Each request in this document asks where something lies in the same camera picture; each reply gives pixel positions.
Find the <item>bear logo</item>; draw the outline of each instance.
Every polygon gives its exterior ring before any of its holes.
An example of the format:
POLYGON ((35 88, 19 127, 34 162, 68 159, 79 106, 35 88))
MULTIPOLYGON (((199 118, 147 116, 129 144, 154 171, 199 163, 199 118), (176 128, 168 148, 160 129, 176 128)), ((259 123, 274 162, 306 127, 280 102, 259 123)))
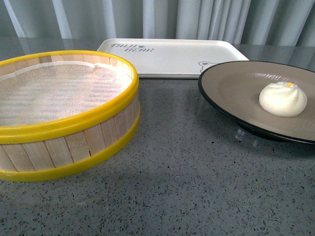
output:
POLYGON ((198 63, 199 65, 201 65, 201 70, 200 72, 204 71, 205 69, 217 64, 215 62, 209 62, 209 61, 201 61, 198 63))

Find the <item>gray speckled countertop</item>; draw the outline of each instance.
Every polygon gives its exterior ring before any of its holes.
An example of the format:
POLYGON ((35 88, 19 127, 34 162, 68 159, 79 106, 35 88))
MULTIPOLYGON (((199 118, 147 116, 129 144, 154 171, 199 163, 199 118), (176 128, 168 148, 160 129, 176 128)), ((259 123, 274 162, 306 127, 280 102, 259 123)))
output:
MULTIPOLYGON (((0 59, 101 41, 0 37, 0 59)), ((315 71, 315 48, 235 45, 315 71)), ((0 235, 315 235, 315 147, 241 130, 197 80, 140 80, 140 126, 104 163, 46 182, 0 180, 0 235)))

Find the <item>white bun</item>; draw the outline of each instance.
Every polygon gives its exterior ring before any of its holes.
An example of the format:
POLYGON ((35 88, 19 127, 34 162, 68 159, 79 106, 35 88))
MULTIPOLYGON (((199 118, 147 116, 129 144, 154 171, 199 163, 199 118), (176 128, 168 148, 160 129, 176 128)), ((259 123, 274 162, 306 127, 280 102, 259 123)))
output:
POLYGON ((307 97, 296 84, 282 81, 267 85, 259 95, 259 103, 276 116, 295 117, 306 107, 307 97))

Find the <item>curtain fold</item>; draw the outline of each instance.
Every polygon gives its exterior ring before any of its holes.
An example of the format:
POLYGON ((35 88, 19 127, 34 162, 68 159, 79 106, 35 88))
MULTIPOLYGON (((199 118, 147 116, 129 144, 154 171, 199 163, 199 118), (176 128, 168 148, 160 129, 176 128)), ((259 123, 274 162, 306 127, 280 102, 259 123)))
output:
POLYGON ((0 0, 0 36, 315 46, 315 0, 0 0))

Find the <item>mesh liner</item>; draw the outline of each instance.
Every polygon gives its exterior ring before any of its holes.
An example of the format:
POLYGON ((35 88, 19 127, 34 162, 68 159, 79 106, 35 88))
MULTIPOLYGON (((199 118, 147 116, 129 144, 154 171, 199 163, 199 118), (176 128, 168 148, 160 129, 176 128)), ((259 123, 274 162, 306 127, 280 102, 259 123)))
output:
POLYGON ((0 77, 0 126, 77 115, 119 94, 131 78, 106 64, 48 62, 0 77))

